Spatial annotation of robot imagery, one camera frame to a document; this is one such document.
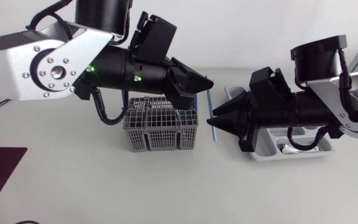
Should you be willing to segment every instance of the screw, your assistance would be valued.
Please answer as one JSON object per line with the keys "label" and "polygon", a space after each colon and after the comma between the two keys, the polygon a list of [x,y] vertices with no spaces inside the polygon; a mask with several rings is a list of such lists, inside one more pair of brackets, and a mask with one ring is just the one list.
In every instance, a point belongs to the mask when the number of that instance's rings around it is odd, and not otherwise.
{"label": "screw", "polygon": [[30,77],[30,74],[29,73],[27,73],[27,72],[25,72],[25,73],[23,73],[23,78],[29,78]]}

